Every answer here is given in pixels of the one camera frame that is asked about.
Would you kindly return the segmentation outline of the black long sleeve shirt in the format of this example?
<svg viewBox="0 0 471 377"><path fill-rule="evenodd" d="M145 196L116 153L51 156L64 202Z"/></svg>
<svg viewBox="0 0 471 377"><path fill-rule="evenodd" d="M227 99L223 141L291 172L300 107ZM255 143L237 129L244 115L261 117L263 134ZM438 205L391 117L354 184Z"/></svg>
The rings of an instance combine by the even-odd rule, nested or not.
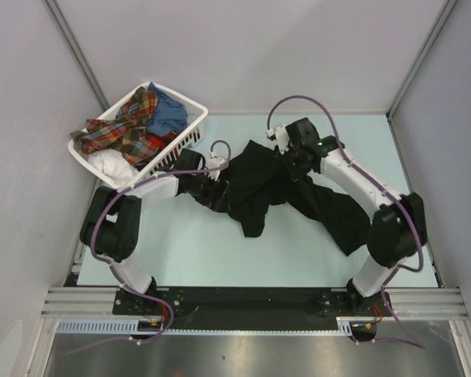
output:
<svg viewBox="0 0 471 377"><path fill-rule="evenodd" d="M347 256L367 243L371 223L350 196L317 185L305 176L293 181L275 153L255 141L231 159L220 179L228 183L225 212L245 237L259 237L270 206L290 204L305 217L323 224Z"/></svg>

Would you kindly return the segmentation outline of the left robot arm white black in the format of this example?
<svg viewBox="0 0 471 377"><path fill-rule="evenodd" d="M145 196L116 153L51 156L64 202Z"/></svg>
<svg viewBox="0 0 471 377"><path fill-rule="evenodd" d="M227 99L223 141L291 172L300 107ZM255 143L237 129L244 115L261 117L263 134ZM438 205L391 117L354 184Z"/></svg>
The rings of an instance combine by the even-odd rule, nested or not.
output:
<svg viewBox="0 0 471 377"><path fill-rule="evenodd" d="M155 278L138 256L141 218L165 199L187 193L211 209L221 206L228 184L220 179L230 157L213 150L206 159L191 149L151 177L121 189L102 186L93 194L79 238L91 255L106 264L119 285L131 292L130 304L139 313L152 312L158 304Z"/></svg>

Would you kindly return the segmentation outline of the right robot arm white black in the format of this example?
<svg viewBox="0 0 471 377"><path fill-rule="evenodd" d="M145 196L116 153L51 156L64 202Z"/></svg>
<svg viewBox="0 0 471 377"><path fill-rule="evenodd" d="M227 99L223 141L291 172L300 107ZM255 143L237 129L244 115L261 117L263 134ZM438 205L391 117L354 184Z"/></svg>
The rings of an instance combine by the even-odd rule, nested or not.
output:
<svg viewBox="0 0 471 377"><path fill-rule="evenodd" d="M348 154L338 135L321 137L303 118L268 131L275 138L279 154L294 179L309 172L322 174L342 188L364 210L371 225L367 237L368 257L348 282L348 309L364 315L374 307L374 297L397 274L406 261L418 256L422 271L422 248L427 242L424 203L419 194L404 195L382 184Z"/></svg>

